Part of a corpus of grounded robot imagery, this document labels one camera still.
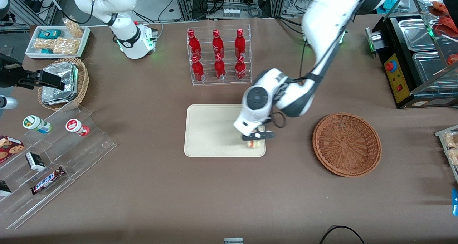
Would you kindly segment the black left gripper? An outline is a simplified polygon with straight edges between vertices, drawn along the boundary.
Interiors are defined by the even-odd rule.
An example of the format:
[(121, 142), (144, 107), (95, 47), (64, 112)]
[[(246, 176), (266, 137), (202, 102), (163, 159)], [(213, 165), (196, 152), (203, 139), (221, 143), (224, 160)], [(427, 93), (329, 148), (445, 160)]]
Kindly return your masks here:
[(264, 140), (274, 137), (275, 133), (273, 131), (266, 131), (265, 128), (256, 128), (253, 129), (248, 136), (244, 135), (244, 141)]

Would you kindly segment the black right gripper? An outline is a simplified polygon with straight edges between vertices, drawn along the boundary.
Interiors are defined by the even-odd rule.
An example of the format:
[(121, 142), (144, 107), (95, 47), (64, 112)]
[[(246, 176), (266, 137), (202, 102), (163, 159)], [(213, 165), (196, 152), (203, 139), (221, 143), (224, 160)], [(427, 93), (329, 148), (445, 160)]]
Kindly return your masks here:
[[(26, 78), (26, 71), (22, 64), (3, 54), (0, 54), (0, 87), (8, 88), (16, 85)], [(26, 81), (26, 88), (33, 90), (35, 87), (50, 87), (64, 90), (62, 78), (47, 71), (35, 71), (35, 79)]]

